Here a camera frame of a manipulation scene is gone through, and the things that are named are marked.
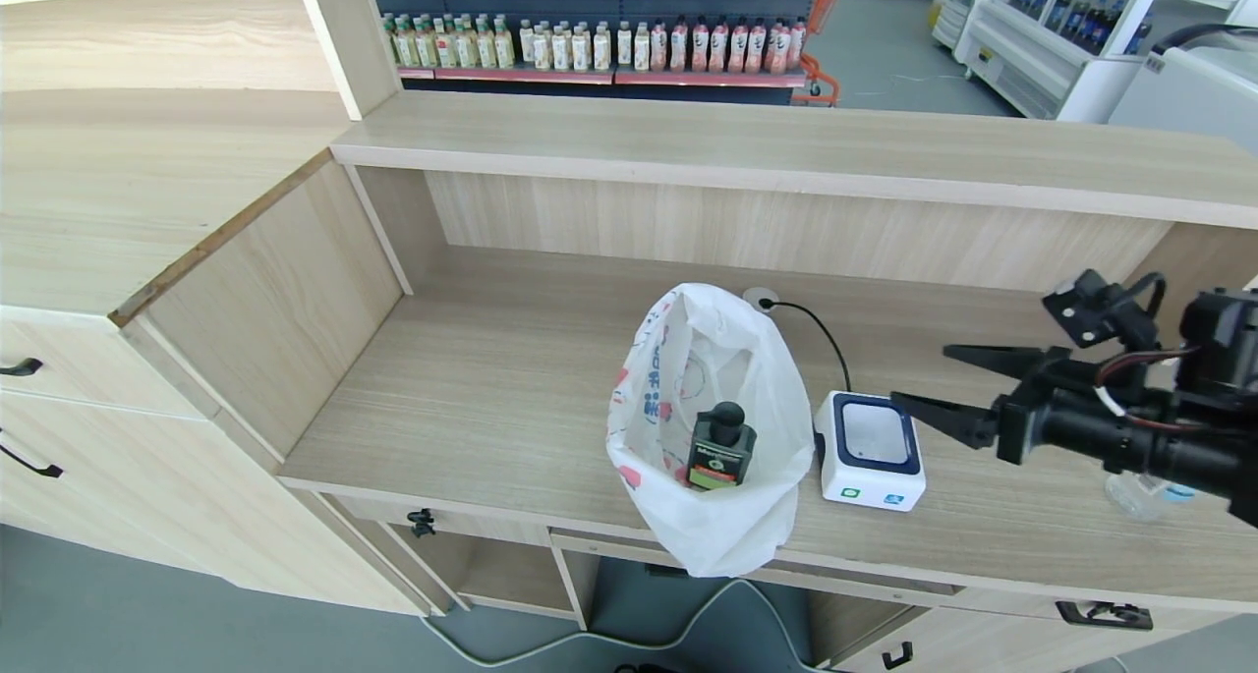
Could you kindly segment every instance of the white plastic bag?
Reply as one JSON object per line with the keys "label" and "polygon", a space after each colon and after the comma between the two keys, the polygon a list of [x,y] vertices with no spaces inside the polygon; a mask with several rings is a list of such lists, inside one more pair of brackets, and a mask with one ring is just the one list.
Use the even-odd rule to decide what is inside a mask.
{"label": "white plastic bag", "polygon": [[[756,444],[737,487],[687,486],[697,414],[746,411]],[[696,577],[745,575],[795,526],[813,460],[804,381],[772,320],[711,284],[679,284],[634,337],[611,394],[608,455],[660,545]]]}

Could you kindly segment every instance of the robotic arm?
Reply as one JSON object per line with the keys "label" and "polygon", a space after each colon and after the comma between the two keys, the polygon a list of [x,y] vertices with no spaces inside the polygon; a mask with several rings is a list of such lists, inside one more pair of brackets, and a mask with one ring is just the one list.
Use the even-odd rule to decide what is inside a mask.
{"label": "robotic arm", "polygon": [[[1137,297],[1154,294],[1141,307]],[[1154,318],[1166,289],[1152,273],[1131,289],[1087,270],[1043,299],[1078,347],[1118,340],[1099,364],[1068,347],[950,345],[944,356],[1011,379],[991,408],[901,392],[894,405],[974,449],[1013,464],[1042,444],[1101,459],[1107,472],[1151,474],[1230,499],[1258,527],[1258,291],[1199,293],[1184,311],[1184,346],[1164,350]],[[1150,364],[1179,359],[1175,390],[1145,386]]]}

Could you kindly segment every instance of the gray floor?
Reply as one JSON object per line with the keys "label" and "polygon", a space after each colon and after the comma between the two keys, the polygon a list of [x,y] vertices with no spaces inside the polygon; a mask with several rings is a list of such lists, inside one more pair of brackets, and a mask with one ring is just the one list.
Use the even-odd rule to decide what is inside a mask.
{"label": "gray floor", "polygon": [[825,31],[805,52],[837,78],[840,108],[930,113],[1019,114],[986,83],[965,81],[965,65],[926,26],[930,0],[837,0]]}
{"label": "gray floor", "polygon": [[[839,0],[825,34],[809,42],[843,86],[845,108],[1015,114],[926,29],[928,0]],[[1201,562],[1201,567],[1209,567]],[[722,582],[647,577],[606,561],[595,630],[643,643],[676,637]],[[808,649],[803,592],[764,586],[799,650]],[[554,619],[477,609],[438,620],[467,649],[498,659],[575,630]],[[1254,669],[1258,616],[1123,655],[1132,673]],[[752,592],[717,600],[667,653],[579,640],[503,667],[508,672],[611,672],[619,663],[682,672],[805,670],[772,614]],[[3,673],[448,673],[477,670],[413,618],[238,590],[221,580],[0,530]],[[1116,673],[1102,662],[1086,673]]]}

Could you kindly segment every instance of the drawer handle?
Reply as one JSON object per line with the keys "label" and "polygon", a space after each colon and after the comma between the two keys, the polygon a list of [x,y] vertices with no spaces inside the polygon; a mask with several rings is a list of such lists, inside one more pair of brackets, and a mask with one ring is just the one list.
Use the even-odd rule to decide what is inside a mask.
{"label": "drawer handle", "polygon": [[23,359],[16,366],[0,367],[0,376],[34,376],[43,365],[38,359]]}
{"label": "drawer handle", "polygon": [[[1097,601],[1087,614],[1079,611],[1079,605],[1073,601],[1057,601],[1057,614],[1067,624],[1076,626],[1106,626],[1110,629],[1136,629],[1137,631],[1152,631],[1154,616],[1147,609],[1141,609],[1131,604],[1115,604],[1113,601]],[[1108,614],[1112,619],[1101,619]]]}
{"label": "drawer handle", "polygon": [[908,663],[913,659],[913,642],[903,642],[899,644],[899,658],[892,658],[889,653],[882,652],[882,667],[887,670],[893,668],[899,668],[901,665]]}
{"label": "drawer handle", "polygon": [[[0,428],[0,433],[3,433],[3,431],[4,431],[4,428]],[[14,453],[13,450],[10,450],[9,448],[6,448],[4,445],[0,445],[0,452],[3,452],[5,454],[9,454],[9,457],[11,457],[14,459],[18,459],[18,464],[21,464],[23,467],[30,469],[31,472],[35,472],[35,474],[39,474],[40,477],[49,477],[52,479],[55,479],[55,478],[58,478],[58,477],[60,477],[62,474],[65,473],[65,470],[63,468],[60,468],[60,467],[58,467],[55,464],[49,464],[48,467],[44,467],[43,469],[40,469],[39,467],[35,467],[34,464],[26,462],[26,459],[23,459],[20,457],[18,457],[16,453]]]}
{"label": "drawer handle", "polygon": [[410,532],[416,538],[437,535],[437,528],[433,527],[433,512],[426,508],[411,511],[406,514],[406,521],[410,521]]}

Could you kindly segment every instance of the water bottle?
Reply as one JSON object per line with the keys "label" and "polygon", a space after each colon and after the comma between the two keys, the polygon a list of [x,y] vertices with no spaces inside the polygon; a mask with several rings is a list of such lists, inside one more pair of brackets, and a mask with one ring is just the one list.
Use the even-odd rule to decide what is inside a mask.
{"label": "water bottle", "polygon": [[1196,492],[1147,474],[1111,474],[1105,493],[1123,513],[1136,521],[1157,521],[1176,503],[1190,501]]}
{"label": "water bottle", "polygon": [[1123,50],[1123,54],[1138,54],[1140,45],[1145,43],[1145,39],[1149,38],[1149,33],[1154,29],[1154,24],[1149,20],[1152,15],[1154,14],[1150,11],[1145,15],[1145,19],[1141,20],[1138,28],[1136,28],[1136,34],[1131,34],[1131,42],[1127,43],[1127,49]]}
{"label": "water bottle", "polygon": [[1074,1],[1074,6],[1071,9],[1071,15],[1066,19],[1066,24],[1062,25],[1062,36],[1072,40],[1074,34],[1079,33],[1079,28],[1083,25],[1083,18],[1088,14],[1089,6],[1092,6],[1092,0]]}
{"label": "water bottle", "polygon": [[1053,9],[1048,11],[1048,20],[1044,23],[1045,28],[1055,33],[1057,28],[1060,28],[1062,20],[1066,19],[1067,11],[1071,10],[1071,3],[1074,3],[1074,0],[1057,0],[1053,3]]}

